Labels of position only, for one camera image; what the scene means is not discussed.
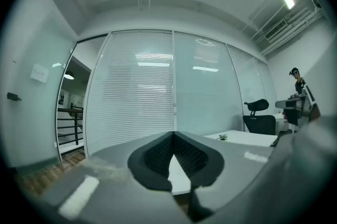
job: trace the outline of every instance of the white paper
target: white paper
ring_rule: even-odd
[[[47,82],[48,74],[49,74],[49,70],[47,68],[39,64],[34,64],[33,70],[31,73],[31,78],[45,83]]]

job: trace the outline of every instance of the window blind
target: window blind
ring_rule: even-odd
[[[276,113],[276,91],[274,87],[274,82],[272,75],[267,64],[263,63],[261,60],[256,59],[257,67],[259,68],[260,77],[262,79],[264,92],[266,99],[269,102],[268,114],[273,115]]]
[[[174,34],[177,129],[204,135],[242,130],[242,103],[234,66],[223,43]]]
[[[231,46],[229,46],[229,51],[239,80],[242,103],[265,99],[262,80],[254,57]],[[247,105],[243,105],[243,113],[244,115],[250,115],[251,112]],[[267,111],[256,112],[256,115],[266,114]]]
[[[172,34],[113,33],[92,76],[86,107],[88,155],[173,130]]]

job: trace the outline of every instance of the office chair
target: office chair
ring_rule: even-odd
[[[264,111],[268,109],[269,103],[267,100],[261,99],[251,103],[244,103],[247,105],[251,115],[244,115],[243,121],[246,124],[249,132],[265,135],[275,135],[276,119],[272,115],[258,115],[255,112]]]

